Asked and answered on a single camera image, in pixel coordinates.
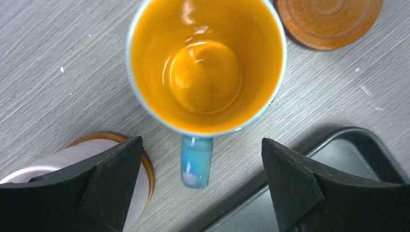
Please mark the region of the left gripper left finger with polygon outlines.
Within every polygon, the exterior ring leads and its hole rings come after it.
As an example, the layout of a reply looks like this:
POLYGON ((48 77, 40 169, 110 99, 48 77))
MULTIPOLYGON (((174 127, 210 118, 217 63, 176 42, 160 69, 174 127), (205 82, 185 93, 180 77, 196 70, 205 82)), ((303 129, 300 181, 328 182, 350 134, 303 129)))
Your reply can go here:
POLYGON ((26 183, 0 183, 1 231, 123 231, 142 156, 134 136, 26 183))

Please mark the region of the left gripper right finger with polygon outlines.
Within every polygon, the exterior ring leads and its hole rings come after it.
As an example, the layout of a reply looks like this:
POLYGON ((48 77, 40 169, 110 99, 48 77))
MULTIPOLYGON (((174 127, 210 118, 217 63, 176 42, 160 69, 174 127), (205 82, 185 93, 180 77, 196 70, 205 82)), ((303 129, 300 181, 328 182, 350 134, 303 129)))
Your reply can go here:
POLYGON ((408 184, 375 181, 307 158, 268 138, 262 159, 281 232, 407 232, 408 184))

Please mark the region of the lilac textured mug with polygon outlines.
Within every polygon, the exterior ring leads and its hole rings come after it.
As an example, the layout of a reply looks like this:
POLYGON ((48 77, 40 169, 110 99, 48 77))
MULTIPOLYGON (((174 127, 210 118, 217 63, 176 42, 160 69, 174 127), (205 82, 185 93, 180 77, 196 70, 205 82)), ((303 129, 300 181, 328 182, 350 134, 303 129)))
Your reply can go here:
MULTIPOLYGON (((108 139, 95 139, 79 143, 77 145, 65 148, 64 150, 61 150, 53 155, 41 158, 29 166, 14 171, 4 177, 0 182, 2 184, 26 183, 34 177, 57 171, 69 165, 78 163, 104 152, 117 144, 119 143, 108 139)), ((148 190, 148 176, 143 164, 141 164, 123 229, 125 232, 131 231, 133 224, 143 212, 148 198, 148 190)))

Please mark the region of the dark wooden coaster one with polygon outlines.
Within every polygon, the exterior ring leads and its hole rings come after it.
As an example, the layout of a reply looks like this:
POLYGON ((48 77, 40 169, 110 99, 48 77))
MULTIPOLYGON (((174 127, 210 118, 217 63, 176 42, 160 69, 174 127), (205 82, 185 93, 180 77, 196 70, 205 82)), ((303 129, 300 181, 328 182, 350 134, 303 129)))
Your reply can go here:
MULTIPOLYGON (((84 136, 78 137, 77 139, 72 141, 69 145, 67 145, 67 148, 77 145, 79 143, 83 143, 83 142, 86 142, 89 140, 95 140, 95 139, 108 139, 108 140, 112 140, 118 143, 122 143, 125 140, 129 139, 129 137, 127 135, 123 135, 121 133, 111 132, 111 131, 95 132, 95 133, 90 133, 90 134, 86 134, 84 136)), ((142 164, 147 173, 148 182, 149 182, 148 198, 147 198, 146 205, 144 207, 144 209, 146 209, 152 198, 154 187, 155 187, 155 172, 154 172, 152 161, 147 155, 145 150, 143 150, 142 164)))

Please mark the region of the blue mug yellow inside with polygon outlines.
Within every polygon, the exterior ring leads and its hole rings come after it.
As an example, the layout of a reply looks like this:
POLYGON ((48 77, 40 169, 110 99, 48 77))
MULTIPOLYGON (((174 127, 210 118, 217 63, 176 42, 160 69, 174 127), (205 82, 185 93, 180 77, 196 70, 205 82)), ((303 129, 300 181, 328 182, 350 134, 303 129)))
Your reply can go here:
POLYGON ((204 189, 214 139, 267 110, 285 74, 287 47, 268 0, 145 0, 125 56, 141 105, 182 135, 182 183, 204 189))

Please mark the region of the dark wooden coaster three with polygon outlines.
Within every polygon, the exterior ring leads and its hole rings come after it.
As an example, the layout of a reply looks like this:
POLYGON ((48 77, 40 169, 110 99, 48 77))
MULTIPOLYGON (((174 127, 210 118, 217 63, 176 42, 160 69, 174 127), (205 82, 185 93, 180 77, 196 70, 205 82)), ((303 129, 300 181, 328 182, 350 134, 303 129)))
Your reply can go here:
POLYGON ((362 38, 376 22, 381 0, 276 0, 288 35, 316 50, 335 50, 362 38))

